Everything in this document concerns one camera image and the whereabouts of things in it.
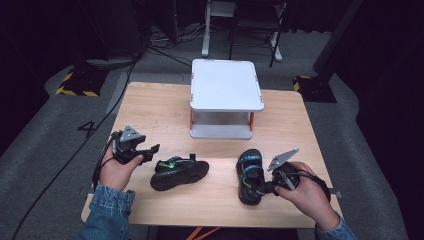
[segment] gray carpet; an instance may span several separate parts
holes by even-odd
[[[211,59],[227,59],[227,32],[212,35]],[[264,49],[234,49],[233,59],[255,64],[263,89],[293,90],[292,78],[316,75],[312,65],[328,41],[328,33],[287,33],[281,39],[283,61],[268,68]],[[201,58],[202,39],[182,43],[163,52],[188,64]],[[78,127],[98,124],[116,102],[126,79],[125,69],[111,71],[100,97],[55,95],[70,67],[46,82],[50,99],[22,130],[0,159],[0,239],[13,232],[38,194],[85,140]],[[191,68],[173,59],[146,53],[135,66],[131,81],[190,84]],[[396,197],[358,129],[358,101],[334,76],[330,85],[337,104],[305,103],[346,221],[359,239],[407,239]],[[116,115],[110,115],[94,136],[59,175],[24,222],[17,239],[73,239],[83,226],[80,214],[91,174]],[[309,229],[300,239],[313,239]],[[145,226],[131,225],[131,239],[145,239]]]

